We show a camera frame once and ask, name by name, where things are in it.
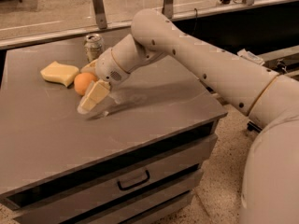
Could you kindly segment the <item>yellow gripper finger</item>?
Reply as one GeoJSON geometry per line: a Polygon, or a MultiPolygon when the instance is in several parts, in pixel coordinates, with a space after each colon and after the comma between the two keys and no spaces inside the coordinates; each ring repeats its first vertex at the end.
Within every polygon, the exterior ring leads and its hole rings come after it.
{"type": "Polygon", "coordinates": [[[80,69],[81,73],[91,73],[96,76],[95,67],[97,60],[93,60],[92,62],[86,64],[84,67],[80,69]]]}
{"type": "Polygon", "coordinates": [[[87,114],[110,94],[110,84],[102,79],[92,81],[78,105],[79,114],[87,114]]]}

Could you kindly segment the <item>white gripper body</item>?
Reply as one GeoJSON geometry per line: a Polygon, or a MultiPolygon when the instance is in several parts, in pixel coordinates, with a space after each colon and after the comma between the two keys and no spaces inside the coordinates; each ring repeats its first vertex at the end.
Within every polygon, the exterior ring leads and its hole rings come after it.
{"type": "Polygon", "coordinates": [[[129,74],[120,68],[113,58],[112,48],[107,49],[97,59],[95,74],[109,82],[111,86],[119,85],[129,77],[129,74]]]}

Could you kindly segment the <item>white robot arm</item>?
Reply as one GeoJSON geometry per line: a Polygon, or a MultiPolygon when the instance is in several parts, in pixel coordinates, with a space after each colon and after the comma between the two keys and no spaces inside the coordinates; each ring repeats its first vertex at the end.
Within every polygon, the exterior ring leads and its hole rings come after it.
{"type": "Polygon", "coordinates": [[[89,113],[137,68],[170,55],[261,127],[246,162],[240,224],[299,224],[299,82],[179,30],[152,9],[85,71],[97,76],[80,101],[89,113]]]}

